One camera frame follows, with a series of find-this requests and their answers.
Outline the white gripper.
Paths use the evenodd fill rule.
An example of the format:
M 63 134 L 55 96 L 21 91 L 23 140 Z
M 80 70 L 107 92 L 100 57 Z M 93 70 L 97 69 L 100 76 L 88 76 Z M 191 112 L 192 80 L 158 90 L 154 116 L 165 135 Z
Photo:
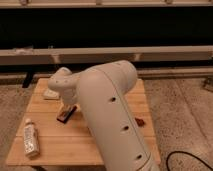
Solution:
M 64 115 L 68 109 L 68 105 L 74 105 L 77 103 L 77 95 L 75 89 L 66 89 L 60 93 L 62 101 L 65 105 L 62 105 L 60 108 L 60 115 Z

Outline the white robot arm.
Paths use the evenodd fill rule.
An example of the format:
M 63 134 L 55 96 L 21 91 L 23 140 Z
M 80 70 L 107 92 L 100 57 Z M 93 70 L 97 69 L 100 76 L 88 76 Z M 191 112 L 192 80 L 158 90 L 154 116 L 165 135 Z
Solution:
M 125 99 L 136 82 L 126 60 L 79 73 L 62 67 L 48 81 L 65 104 L 80 105 L 107 171 L 160 171 Z

